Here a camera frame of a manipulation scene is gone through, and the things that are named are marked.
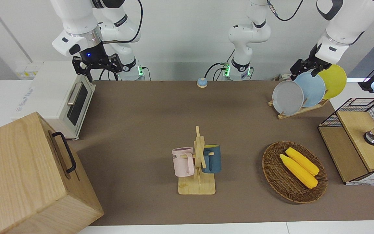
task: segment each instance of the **gray plate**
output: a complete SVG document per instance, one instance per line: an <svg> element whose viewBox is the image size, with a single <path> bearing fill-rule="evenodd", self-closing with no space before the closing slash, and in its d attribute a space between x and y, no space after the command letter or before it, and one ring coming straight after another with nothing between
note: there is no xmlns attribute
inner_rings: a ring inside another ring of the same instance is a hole
<svg viewBox="0 0 374 234"><path fill-rule="evenodd" d="M272 94L273 107L283 115L293 115L303 106L304 94L301 87L292 80L279 83Z"/></svg>

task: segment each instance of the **plate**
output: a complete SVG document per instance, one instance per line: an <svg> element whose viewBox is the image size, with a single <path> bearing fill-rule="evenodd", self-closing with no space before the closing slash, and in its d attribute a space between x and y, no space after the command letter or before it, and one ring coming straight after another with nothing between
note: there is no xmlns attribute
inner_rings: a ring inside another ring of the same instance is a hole
<svg viewBox="0 0 374 234"><path fill-rule="evenodd" d="M279 154L286 155L285 150L289 147L294 148L318 166L319 173L316 175L318 184L316 187L307 188L282 163ZM303 204L317 201L325 193L328 185L327 174L320 160L310 150L295 142L282 141L270 145L262 157L262 169L273 190L293 203Z"/></svg>
<svg viewBox="0 0 374 234"><path fill-rule="evenodd" d="M310 72L301 73L294 80L304 93L304 99L307 99L303 107L309 108L318 104L324 97L325 84L319 75L312 76Z"/></svg>
<svg viewBox="0 0 374 234"><path fill-rule="evenodd" d="M334 98L346 87L347 75L339 65L333 64L329 69L320 71L318 75L324 81L327 90L324 99Z"/></svg>
<svg viewBox="0 0 374 234"><path fill-rule="evenodd" d="M283 115L297 113L304 102L304 94L301 87L292 80L279 83L272 94L273 107Z"/></svg>

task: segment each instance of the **oven door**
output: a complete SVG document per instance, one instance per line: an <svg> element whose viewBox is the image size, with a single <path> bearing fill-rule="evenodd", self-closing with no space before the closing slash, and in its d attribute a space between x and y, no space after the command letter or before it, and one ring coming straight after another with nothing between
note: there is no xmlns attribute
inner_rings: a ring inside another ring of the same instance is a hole
<svg viewBox="0 0 374 234"><path fill-rule="evenodd" d="M77 138L93 94L87 78L79 77L67 101L68 110L66 116L64 116L64 123L68 129L74 131L74 136L68 138Z"/></svg>

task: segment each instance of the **green led light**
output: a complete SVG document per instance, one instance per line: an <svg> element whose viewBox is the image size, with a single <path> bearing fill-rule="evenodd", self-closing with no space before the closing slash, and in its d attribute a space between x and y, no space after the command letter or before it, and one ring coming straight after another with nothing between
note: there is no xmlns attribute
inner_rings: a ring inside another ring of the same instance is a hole
<svg viewBox="0 0 374 234"><path fill-rule="evenodd" d="M138 74L139 74L139 76L144 75L144 71L142 70L142 68L140 66L138 66Z"/></svg>
<svg viewBox="0 0 374 234"><path fill-rule="evenodd" d="M230 74L230 65L227 65L227 68L224 70L224 76L228 77Z"/></svg>

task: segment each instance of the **label sticker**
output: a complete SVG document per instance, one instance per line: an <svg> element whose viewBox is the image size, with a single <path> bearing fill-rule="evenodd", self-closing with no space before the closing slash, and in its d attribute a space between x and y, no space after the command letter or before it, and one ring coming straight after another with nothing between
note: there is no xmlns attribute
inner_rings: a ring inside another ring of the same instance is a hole
<svg viewBox="0 0 374 234"><path fill-rule="evenodd" d="M245 77L248 75L247 72L241 74L241 80L245 79Z"/></svg>
<svg viewBox="0 0 374 234"><path fill-rule="evenodd" d="M30 98L32 92L34 91L35 87L32 86L30 88L28 88L28 91L27 93L22 97L22 100L20 102L20 104L18 105L17 109L15 110L15 112L19 113L22 111L24 105L27 103L28 99Z"/></svg>

